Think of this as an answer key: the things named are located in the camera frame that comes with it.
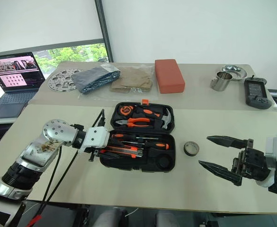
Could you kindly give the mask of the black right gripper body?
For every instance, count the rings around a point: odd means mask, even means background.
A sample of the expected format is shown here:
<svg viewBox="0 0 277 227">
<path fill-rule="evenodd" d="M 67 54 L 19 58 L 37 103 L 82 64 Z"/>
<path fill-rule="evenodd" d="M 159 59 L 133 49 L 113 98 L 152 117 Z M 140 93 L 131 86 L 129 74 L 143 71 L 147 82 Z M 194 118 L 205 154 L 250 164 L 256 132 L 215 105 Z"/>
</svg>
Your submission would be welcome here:
<svg viewBox="0 0 277 227">
<path fill-rule="evenodd" d="M 243 150 L 233 159 L 232 173 L 256 181 L 264 181 L 270 173 L 264 153 L 253 148 L 252 139 L 242 140 L 238 147 Z"/>
</svg>

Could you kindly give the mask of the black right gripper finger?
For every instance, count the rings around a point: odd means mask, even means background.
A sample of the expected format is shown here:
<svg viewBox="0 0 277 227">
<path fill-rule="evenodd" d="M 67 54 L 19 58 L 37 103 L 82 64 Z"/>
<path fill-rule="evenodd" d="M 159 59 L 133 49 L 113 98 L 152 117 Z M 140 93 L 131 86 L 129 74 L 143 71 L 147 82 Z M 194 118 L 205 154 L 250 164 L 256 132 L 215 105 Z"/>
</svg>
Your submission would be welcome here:
<svg viewBox="0 0 277 227">
<path fill-rule="evenodd" d="M 207 139 L 217 145 L 237 149 L 245 148 L 248 144 L 247 140 L 240 140 L 229 136 L 208 136 Z"/>
<path fill-rule="evenodd" d="M 222 179 L 225 179 L 227 181 L 230 181 L 236 186 L 241 186 L 242 176 L 236 173 L 233 173 L 229 171 L 227 168 L 217 165 L 215 163 L 210 163 L 210 162 L 201 161 L 201 160 L 199 160 L 198 162 L 203 168 L 213 173 L 214 175 Z"/>
</svg>

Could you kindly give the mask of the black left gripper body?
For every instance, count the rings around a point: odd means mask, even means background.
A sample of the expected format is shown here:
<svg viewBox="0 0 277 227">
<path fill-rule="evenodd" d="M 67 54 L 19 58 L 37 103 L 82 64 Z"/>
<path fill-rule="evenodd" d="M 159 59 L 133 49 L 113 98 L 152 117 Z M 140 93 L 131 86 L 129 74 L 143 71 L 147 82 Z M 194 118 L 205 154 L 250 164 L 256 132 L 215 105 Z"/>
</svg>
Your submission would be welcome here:
<svg viewBox="0 0 277 227">
<path fill-rule="evenodd" d="M 98 157 L 98 153 L 101 152 L 103 148 L 89 147 L 88 153 L 90 154 L 89 162 L 93 162 L 95 157 Z"/>
</svg>

